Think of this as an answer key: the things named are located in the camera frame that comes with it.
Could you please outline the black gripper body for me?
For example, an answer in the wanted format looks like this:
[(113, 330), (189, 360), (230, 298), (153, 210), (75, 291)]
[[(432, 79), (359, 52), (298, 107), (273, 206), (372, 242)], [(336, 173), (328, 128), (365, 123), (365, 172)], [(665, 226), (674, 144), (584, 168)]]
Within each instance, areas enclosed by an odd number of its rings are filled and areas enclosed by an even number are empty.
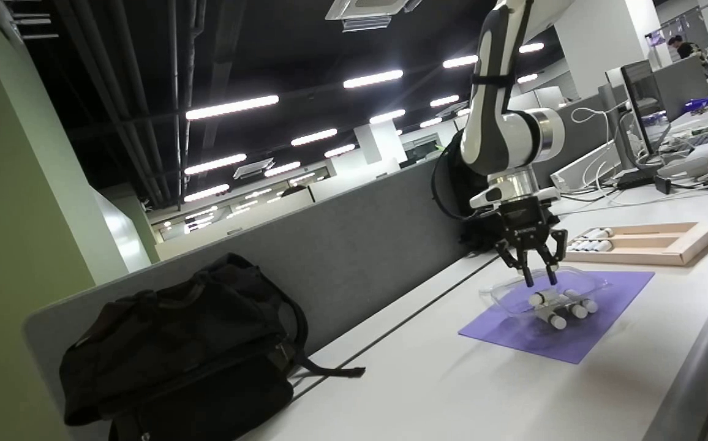
[(502, 201), (494, 218), (500, 221), (496, 245), (502, 250), (538, 250), (556, 238), (557, 218), (551, 213), (551, 202), (537, 196)]

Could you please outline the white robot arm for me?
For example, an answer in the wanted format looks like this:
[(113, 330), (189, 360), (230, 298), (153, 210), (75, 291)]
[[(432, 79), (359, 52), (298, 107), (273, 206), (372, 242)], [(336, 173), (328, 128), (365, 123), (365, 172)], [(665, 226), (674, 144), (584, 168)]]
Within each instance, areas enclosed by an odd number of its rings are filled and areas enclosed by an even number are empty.
[(467, 123), (448, 144), (470, 172), (488, 179), (488, 189), (467, 199), (467, 215), (453, 213), (439, 189), (431, 189), (448, 218), (494, 215), (502, 222), (494, 250), (507, 267), (522, 271), (526, 286), (534, 284), (526, 253), (534, 250), (548, 281), (556, 281), (568, 239), (530, 172), (562, 148), (566, 125), (551, 107), (510, 107), (518, 47), (534, 14), (551, 14), (551, 8), (540, 0), (496, 0), (484, 14), (470, 76)]

